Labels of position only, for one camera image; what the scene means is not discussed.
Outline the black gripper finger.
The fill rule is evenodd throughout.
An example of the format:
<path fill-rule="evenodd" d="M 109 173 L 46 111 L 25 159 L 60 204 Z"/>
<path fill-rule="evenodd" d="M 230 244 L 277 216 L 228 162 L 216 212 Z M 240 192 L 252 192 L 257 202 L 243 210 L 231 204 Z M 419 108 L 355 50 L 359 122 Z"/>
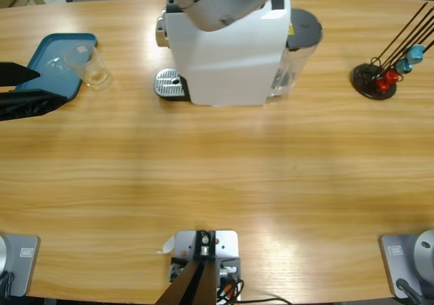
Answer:
<path fill-rule="evenodd" d="M 0 86 L 17 86 L 39 78 L 40 73 L 14 62 L 0 63 Z"/>
<path fill-rule="evenodd" d="M 1 121 L 37 117 L 66 104 L 66 97 L 43 89 L 1 92 Z"/>

